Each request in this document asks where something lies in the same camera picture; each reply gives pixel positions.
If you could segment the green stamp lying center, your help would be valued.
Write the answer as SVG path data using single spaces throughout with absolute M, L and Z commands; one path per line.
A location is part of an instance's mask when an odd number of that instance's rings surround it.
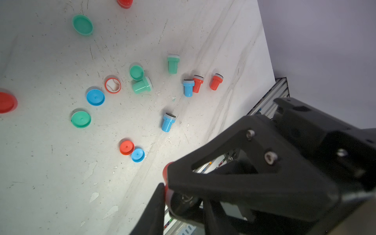
M 140 81 L 136 82 L 132 89 L 135 94 L 140 94 L 143 92 L 151 92 L 153 89 L 152 82 L 149 77 L 145 76 Z

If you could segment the red cap upper left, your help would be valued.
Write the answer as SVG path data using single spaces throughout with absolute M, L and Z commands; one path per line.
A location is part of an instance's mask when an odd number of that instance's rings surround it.
M 10 93 L 0 92 L 0 113 L 12 112 L 18 106 L 17 99 Z

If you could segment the blue cap middle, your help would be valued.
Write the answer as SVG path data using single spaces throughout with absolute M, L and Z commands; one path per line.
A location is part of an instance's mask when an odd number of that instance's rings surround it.
M 91 89 L 86 95 L 86 100 L 92 106 L 100 106 L 105 102 L 105 95 L 99 89 Z

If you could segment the green cap near stamp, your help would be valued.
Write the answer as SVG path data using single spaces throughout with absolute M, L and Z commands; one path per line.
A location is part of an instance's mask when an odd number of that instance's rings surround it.
M 135 81 L 140 81 L 145 76 L 143 67 L 139 64 L 132 64 L 129 68 L 129 75 Z

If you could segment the red cap lower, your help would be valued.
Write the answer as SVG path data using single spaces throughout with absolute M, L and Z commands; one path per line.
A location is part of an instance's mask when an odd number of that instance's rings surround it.
M 122 155 L 128 156 L 134 152 L 135 145 L 131 140 L 123 140 L 119 144 L 119 151 Z

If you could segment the green stamp right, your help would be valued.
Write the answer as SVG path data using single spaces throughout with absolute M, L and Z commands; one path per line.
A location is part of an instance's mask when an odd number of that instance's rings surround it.
M 168 61 L 168 72 L 170 74 L 177 74 L 178 64 L 180 62 L 180 56 L 176 54 L 169 54 L 167 56 L 167 61 Z

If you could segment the green cap middle left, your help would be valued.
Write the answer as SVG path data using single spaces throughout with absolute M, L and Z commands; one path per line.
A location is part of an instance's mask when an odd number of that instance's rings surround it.
M 91 123 L 91 116 L 90 116 L 89 113 L 87 113 L 85 111 L 75 112 L 71 116 L 71 123 L 76 128 L 86 128 Z

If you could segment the green cap upper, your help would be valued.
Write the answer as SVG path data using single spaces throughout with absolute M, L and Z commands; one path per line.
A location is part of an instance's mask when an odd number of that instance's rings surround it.
M 94 30 L 92 21 L 84 15 L 75 15 L 72 18 L 72 26 L 80 35 L 83 36 L 90 36 Z

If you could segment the blue stamp right cluster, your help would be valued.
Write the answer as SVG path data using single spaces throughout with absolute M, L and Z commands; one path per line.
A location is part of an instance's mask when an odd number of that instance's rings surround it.
M 195 86 L 195 81 L 193 79 L 184 79 L 184 95 L 188 98 L 193 96 L 193 87 Z

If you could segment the blue cap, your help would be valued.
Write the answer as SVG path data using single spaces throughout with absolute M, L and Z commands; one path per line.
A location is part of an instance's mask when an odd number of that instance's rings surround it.
M 92 106 L 100 106 L 105 102 L 105 95 L 99 89 L 91 89 L 86 95 L 86 100 Z
M 135 148 L 135 150 L 131 154 L 131 159 L 135 163 L 139 163 L 139 162 L 143 161 L 144 158 L 145 158 L 145 152 L 141 148 Z

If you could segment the blue cap lower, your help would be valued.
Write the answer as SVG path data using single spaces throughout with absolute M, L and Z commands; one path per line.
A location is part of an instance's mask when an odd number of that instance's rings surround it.
M 131 154 L 131 159 L 135 163 L 139 163 L 139 162 L 143 161 L 144 158 L 145 158 L 145 152 L 141 148 L 135 148 L 135 150 Z

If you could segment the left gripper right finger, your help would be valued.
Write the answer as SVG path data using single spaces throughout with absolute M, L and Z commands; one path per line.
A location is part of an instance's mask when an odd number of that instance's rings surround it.
M 243 174 L 198 174 L 194 169 L 225 151 L 240 148 Z M 315 221 L 340 198 L 337 185 L 287 142 L 266 117 L 244 116 L 212 141 L 172 163 L 169 187 L 202 199 Z

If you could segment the red stamp right cluster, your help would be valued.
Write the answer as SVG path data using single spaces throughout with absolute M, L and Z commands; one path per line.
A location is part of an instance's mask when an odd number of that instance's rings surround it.
M 199 75 L 194 75 L 193 80 L 194 80 L 193 92 L 199 93 L 200 87 L 204 82 L 204 77 L 199 76 Z

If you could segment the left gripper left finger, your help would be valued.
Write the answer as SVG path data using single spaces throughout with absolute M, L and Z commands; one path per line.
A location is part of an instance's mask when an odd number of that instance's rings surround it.
M 162 235 L 164 216 L 165 185 L 160 183 L 130 235 Z

